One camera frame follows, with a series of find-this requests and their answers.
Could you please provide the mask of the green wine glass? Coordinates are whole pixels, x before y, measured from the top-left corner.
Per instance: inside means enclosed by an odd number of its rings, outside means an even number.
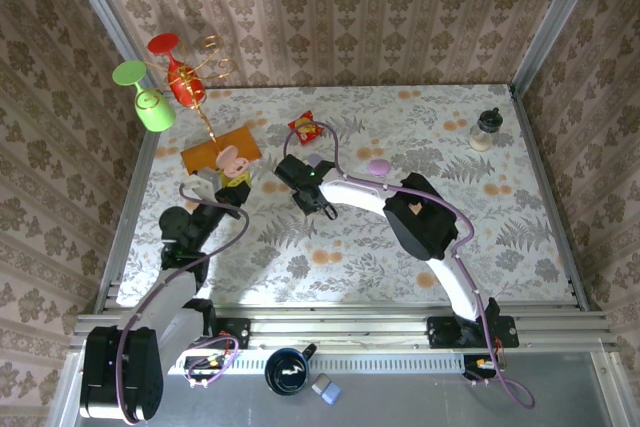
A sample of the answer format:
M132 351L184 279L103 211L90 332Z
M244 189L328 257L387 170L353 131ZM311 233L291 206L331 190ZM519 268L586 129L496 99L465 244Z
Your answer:
M145 62L127 60L113 70L112 79L119 86L133 86L136 89L134 107L144 127L150 132L164 132L174 124L176 114L160 91L142 84L146 74Z

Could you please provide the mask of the aluminium frame post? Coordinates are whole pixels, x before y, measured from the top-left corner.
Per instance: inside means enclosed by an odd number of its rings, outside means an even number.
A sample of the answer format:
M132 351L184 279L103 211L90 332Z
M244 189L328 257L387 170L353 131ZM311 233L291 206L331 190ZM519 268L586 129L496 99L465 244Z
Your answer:
M92 8L114 42L124 60L141 60L143 55L132 36L126 31L124 21L112 0L89 0Z
M535 79L579 0L552 0L511 83L522 97Z

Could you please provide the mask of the red snack packet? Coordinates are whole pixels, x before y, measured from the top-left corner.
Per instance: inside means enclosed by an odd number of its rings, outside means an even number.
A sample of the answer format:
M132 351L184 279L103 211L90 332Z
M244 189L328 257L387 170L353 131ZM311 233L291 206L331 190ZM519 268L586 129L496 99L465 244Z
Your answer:
M311 110L303 112L298 118L289 122L288 127L295 132L302 145L309 144L324 131L322 126L314 123L314 114Z

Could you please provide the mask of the peach earbud charging case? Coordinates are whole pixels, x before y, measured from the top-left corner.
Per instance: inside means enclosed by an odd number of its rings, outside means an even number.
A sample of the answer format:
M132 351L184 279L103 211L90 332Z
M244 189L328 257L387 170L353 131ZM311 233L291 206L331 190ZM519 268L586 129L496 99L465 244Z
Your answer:
M248 159L239 155L239 149L233 145L225 147L216 158L216 168L229 179L242 175L248 169L249 163Z

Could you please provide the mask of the grey metal shelf sheet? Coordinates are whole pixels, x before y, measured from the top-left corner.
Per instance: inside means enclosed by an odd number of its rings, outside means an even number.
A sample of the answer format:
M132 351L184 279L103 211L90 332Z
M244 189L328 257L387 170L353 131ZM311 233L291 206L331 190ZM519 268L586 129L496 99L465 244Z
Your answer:
M341 372L331 377L341 389L334 404L311 388L278 396L262 374L225 375L208 388L171 376L156 415L135 426L80 415L79 368L65 371L47 427L640 427L616 353L510 355L506 375L530 390L532 409L499 383L460 375Z

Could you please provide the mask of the black mug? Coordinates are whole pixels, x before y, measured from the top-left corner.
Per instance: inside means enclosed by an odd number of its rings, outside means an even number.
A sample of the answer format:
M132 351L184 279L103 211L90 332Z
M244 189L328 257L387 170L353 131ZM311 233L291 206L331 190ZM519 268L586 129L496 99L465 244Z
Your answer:
M317 346L312 343L303 351L282 348L274 352L267 359L264 369L269 389L280 396L299 393L309 379L309 360L316 351Z

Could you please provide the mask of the red wine glass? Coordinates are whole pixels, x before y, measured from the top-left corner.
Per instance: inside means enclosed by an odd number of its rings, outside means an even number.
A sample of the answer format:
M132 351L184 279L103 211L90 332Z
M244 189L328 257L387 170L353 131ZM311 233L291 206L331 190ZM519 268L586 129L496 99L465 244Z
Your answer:
M153 54L168 57L167 80L174 97L183 106L194 108L205 96L205 88L196 69L173 55L173 50L179 43L177 34L162 33L153 37L147 48Z

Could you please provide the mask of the glass jar with black lid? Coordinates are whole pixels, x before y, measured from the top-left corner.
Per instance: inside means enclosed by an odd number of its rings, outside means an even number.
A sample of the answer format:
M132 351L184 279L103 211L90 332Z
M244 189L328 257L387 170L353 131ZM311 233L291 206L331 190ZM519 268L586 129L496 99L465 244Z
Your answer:
M498 108L483 111L471 128L469 145L479 152L488 150L502 124L503 117Z

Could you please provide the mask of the floral patterned tablecloth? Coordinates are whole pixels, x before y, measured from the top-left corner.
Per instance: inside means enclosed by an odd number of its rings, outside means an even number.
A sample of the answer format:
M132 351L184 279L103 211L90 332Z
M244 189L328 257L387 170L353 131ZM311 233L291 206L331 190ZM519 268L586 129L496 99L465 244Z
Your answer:
M503 117L492 146L469 145L485 110ZM386 220L347 206L336 220L305 216L274 174L285 153L338 159L363 177L373 159L399 183L423 175L474 228L461 257L476 284L500 305L573 304L509 90L504 85L324 87L213 91L203 108L217 133L247 126L262 157L250 167L249 227L211 258L200 295L218 304L431 303L447 296L432 271L409 256ZM288 123L311 110L323 133L302 145ZM181 152L205 139L197 113L181 109L160 136L118 302L132 306L160 270L161 213L182 203ZM228 243L245 221L225 218L205 246Z

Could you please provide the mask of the aluminium table edge rail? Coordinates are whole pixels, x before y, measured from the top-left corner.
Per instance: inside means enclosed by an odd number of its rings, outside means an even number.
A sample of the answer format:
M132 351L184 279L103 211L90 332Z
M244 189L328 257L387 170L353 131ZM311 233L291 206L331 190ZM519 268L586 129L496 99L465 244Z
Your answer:
M122 276L126 267L159 139L159 133L147 132L144 136L106 262L102 281L96 295L92 311L93 314L100 314L104 310L112 283Z
M545 165L538 149L534 132L526 113L526 109L517 90L511 85L508 85L508 90L514 105L514 111L519 122L523 140L532 164L532 169L534 171L540 189L541 197L545 205L546 213L549 218L549 225L554 234L556 245L558 247L559 256L562 261L565 275L567 277L567 282L571 286L573 297L575 298L577 307L582 311L590 311L591 308L589 305L588 297L586 295L579 270L573 257L571 244L564 229L560 211L556 205L552 186L549 182Z

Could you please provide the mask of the aluminium base crossbeam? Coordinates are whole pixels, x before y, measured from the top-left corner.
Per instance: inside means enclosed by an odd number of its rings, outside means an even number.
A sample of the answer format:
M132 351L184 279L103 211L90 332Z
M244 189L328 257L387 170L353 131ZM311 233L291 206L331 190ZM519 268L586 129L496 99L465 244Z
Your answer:
M410 352L429 348L427 319L450 313L419 304L220 305L219 317L250 320L249 347L274 350L316 344L322 351ZM569 305L503 304L525 352L588 352L616 347L601 312Z

